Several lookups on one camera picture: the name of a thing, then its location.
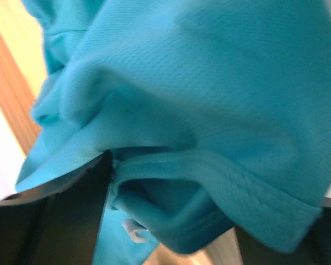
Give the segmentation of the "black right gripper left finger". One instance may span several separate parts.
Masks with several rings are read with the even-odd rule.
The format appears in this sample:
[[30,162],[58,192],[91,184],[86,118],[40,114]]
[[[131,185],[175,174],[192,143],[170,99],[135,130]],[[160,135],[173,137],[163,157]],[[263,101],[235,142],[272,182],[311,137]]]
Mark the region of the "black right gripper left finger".
[[0,200],[0,265],[91,264],[112,173],[105,152]]

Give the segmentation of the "dark teal t shirt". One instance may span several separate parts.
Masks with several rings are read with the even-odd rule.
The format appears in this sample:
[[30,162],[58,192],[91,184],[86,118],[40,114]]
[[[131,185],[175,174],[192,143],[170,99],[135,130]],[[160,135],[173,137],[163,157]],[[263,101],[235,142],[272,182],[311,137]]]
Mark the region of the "dark teal t shirt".
[[24,1],[42,27],[23,191],[113,153],[95,264],[235,225],[291,252],[331,184],[325,1]]

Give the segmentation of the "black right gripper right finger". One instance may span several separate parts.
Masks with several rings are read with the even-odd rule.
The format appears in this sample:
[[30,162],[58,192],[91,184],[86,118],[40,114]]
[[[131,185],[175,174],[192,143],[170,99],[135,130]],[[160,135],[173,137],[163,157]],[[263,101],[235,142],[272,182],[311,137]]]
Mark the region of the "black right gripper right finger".
[[331,199],[325,200],[322,216],[292,253],[271,250],[241,228],[236,235],[243,264],[331,264]]

